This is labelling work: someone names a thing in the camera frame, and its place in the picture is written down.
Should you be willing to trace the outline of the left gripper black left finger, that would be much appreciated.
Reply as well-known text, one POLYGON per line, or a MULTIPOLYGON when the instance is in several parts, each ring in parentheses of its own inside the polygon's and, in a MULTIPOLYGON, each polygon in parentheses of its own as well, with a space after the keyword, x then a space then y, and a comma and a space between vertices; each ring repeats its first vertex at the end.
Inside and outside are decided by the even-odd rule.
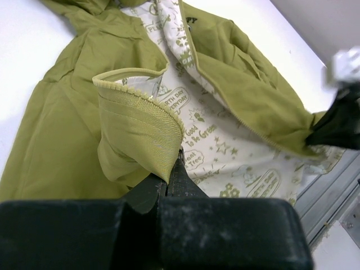
POLYGON ((1 203, 2 269, 159 269, 151 174, 119 199, 1 203))

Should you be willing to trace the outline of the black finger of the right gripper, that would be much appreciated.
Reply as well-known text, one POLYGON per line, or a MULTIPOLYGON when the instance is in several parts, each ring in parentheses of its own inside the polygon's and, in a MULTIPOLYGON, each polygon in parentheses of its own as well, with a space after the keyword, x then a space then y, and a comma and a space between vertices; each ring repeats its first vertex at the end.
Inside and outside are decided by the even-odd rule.
POLYGON ((339 89, 331 107, 311 130, 306 139, 309 146, 359 149, 359 84, 339 89))

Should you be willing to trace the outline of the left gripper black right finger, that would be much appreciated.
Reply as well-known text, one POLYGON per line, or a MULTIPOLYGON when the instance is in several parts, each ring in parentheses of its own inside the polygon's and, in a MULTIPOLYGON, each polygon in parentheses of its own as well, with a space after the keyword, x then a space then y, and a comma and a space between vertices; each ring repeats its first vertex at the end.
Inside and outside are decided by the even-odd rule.
POLYGON ((180 151, 159 199, 161 269, 313 269, 300 218, 281 199, 210 198, 180 151))

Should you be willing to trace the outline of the olive green hooded jacket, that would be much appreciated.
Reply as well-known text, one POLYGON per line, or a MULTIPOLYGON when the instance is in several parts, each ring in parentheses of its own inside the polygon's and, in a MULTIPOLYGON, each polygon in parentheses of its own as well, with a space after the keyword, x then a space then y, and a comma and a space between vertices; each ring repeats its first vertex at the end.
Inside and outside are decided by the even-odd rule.
POLYGON ((1 178, 1 200, 112 199, 179 149, 211 197, 294 204, 306 175, 344 150, 307 146, 306 110, 231 20, 183 1, 45 1, 76 31, 34 88, 1 178))

